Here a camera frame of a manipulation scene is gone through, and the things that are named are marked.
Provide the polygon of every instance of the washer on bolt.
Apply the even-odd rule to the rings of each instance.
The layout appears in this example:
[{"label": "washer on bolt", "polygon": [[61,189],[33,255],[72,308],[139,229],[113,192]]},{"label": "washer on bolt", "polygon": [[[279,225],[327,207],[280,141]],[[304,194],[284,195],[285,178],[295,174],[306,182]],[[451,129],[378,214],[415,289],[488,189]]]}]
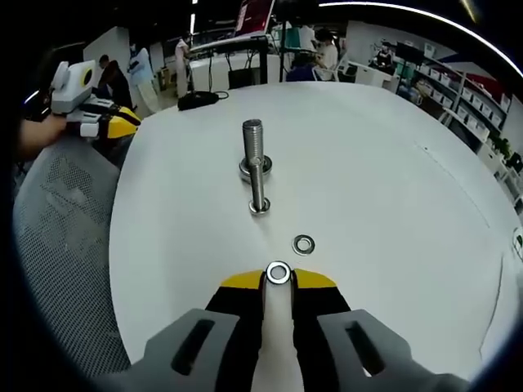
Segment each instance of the washer on bolt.
[{"label": "washer on bolt", "polygon": [[[283,268],[285,271],[285,274],[282,278],[275,278],[272,276],[272,270],[278,267]],[[288,264],[284,263],[283,261],[273,261],[267,266],[266,274],[269,282],[273,284],[284,284],[291,278],[291,267],[289,267]]]}]

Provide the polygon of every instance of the human hand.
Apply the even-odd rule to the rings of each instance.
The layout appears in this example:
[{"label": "human hand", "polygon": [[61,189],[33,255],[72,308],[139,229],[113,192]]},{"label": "human hand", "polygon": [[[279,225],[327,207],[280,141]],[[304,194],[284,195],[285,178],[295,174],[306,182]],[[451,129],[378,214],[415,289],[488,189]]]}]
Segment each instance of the human hand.
[{"label": "human hand", "polygon": [[18,145],[19,158],[36,158],[44,148],[52,145],[65,131],[65,117],[50,114],[42,122],[22,120]]}]

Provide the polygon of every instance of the gray chair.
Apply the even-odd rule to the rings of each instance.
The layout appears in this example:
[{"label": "gray chair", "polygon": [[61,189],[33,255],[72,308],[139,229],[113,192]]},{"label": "gray chair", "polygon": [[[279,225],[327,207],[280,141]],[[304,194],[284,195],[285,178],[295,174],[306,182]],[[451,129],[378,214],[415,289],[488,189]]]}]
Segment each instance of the gray chair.
[{"label": "gray chair", "polygon": [[65,353],[89,377],[130,366],[109,279],[118,176],[87,142],[64,138],[34,161],[13,210],[29,289]]}]

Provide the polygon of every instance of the metal washer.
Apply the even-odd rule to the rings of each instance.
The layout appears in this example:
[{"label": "metal washer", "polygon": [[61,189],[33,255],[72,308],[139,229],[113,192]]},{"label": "metal washer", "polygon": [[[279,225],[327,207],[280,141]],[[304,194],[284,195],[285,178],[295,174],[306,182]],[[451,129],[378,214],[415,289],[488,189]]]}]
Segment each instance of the metal washer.
[{"label": "metal washer", "polygon": [[[264,155],[263,158],[263,179],[265,180],[268,176],[270,171],[272,170],[272,159]],[[248,184],[251,183],[251,175],[249,173],[248,167],[247,167],[247,160],[244,158],[239,163],[239,176],[241,179]]]},{"label": "metal washer", "polygon": [[[309,246],[307,249],[301,249],[299,247],[300,241],[305,240]],[[310,235],[301,234],[294,238],[293,240],[293,250],[294,253],[296,253],[299,256],[309,256],[316,248],[316,244],[314,242],[314,239]]]},{"label": "metal washer", "polygon": [[253,215],[263,215],[265,214],[267,211],[269,211],[269,208],[270,208],[270,200],[268,198],[265,198],[263,200],[263,208],[260,210],[260,211],[257,211],[256,208],[254,208],[254,201],[251,200],[250,202],[248,202],[248,209],[251,210],[251,214]]},{"label": "metal washer", "polygon": [[[283,268],[285,271],[285,274],[282,278],[275,278],[272,276],[272,270],[278,267]],[[283,261],[273,261],[267,266],[266,274],[267,280],[269,280],[269,282],[273,284],[285,284],[291,278],[291,267],[289,267],[288,264],[284,263]]]}]

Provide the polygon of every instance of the white shelf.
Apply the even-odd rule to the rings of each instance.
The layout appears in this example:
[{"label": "white shelf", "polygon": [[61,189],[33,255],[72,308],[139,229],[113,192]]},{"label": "white shelf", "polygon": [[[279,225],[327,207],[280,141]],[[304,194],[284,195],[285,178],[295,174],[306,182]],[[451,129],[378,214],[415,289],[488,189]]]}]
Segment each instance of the white shelf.
[{"label": "white shelf", "polygon": [[451,109],[443,108],[445,112],[447,112],[450,117],[452,117],[454,120],[456,120],[458,123],[463,125],[468,131],[473,134],[481,143],[486,143],[487,139],[489,138],[489,130],[483,132],[483,135],[481,135],[477,129],[470,128],[461,117],[458,116],[455,112],[453,112]]},{"label": "white shelf", "polygon": [[501,107],[501,105],[500,105],[500,104],[499,104],[499,103],[498,103],[498,102],[497,102],[497,101],[496,101],[492,96],[490,96],[490,95],[488,95],[488,94],[485,94],[485,93],[483,92],[483,89],[481,89],[481,87],[479,87],[479,86],[477,85],[476,82],[472,81],[472,80],[469,79],[469,78],[465,78],[465,80],[466,80],[467,82],[469,82],[471,85],[473,85],[475,89],[477,89],[478,91],[480,91],[481,94],[482,94],[483,96],[486,96],[486,97],[487,97],[487,98],[488,98],[492,103],[494,103],[494,104],[499,108],[499,110],[501,110],[501,113],[503,113],[504,115],[507,115],[507,112],[506,112],[505,110],[503,110],[503,108]]},{"label": "white shelf", "polygon": [[443,84],[442,82],[440,82],[440,81],[437,80],[436,78],[433,78],[431,75],[427,75],[426,73],[423,73],[423,72],[420,71],[419,69],[415,69],[414,71],[416,71],[416,72],[419,73],[420,75],[424,76],[425,78],[431,79],[432,81],[438,83],[440,86],[443,86],[443,87],[446,88],[447,90],[450,90],[450,91],[453,92],[454,94],[458,95],[458,92],[457,92],[456,90],[454,90],[452,87],[446,86],[445,84]]},{"label": "white shelf", "polygon": [[494,123],[492,122],[492,120],[490,120],[490,118],[488,118],[487,116],[485,116],[481,110],[479,110],[476,106],[474,106],[474,105],[472,104],[471,101],[466,100],[465,98],[463,98],[463,96],[459,96],[459,99],[464,100],[465,102],[467,102],[468,105],[469,105],[471,108],[473,108],[477,113],[481,114],[481,117],[483,117],[483,118],[485,119],[486,122],[488,122],[492,127],[494,127],[494,129],[495,129],[496,131],[498,131],[499,133],[501,133],[501,129],[499,129],[499,127],[496,127],[496,126],[494,125]]},{"label": "white shelf", "polygon": [[432,61],[432,62],[434,62],[434,63],[436,63],[436,64],[442,66],[443,68],[449,70],[450,72],[452,72],[452,73],[454,73],[454,74],[457,74],[460,78],[463,77],[463,73],[460,73],[460,72],[456,71],[455,69],[451,68],[450,65],[447,65],[447,64],[445,64],[445,63],[442,63],[441,61],[436,60],[436,59],[433,59],[432,57],[427,57],[427,56],[425,56],[425,59],[426,59],[426,60],[429,60],[429,61]]}]

